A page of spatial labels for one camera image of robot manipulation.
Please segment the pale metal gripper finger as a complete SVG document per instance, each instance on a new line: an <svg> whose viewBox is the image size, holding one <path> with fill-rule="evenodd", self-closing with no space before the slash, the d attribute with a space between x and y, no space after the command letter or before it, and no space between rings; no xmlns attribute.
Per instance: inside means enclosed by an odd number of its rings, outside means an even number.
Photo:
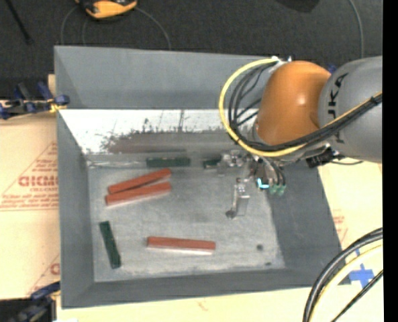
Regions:
<svg viewBox="0 0 398 322"><path fill-rule="evenodd" d="M238 199L240 196L239 192L240 192L240 183L237 180L234 185L234 193L233 193L232 208L231 208L232 214L236 214L238 212Z"/></svg>
<svg viewBox="0 0 398 322"><path fill-rule="evenodd" d="M239 184L237 188L237 215L243 216L248 209L250 195L245 184Z"/></svg>

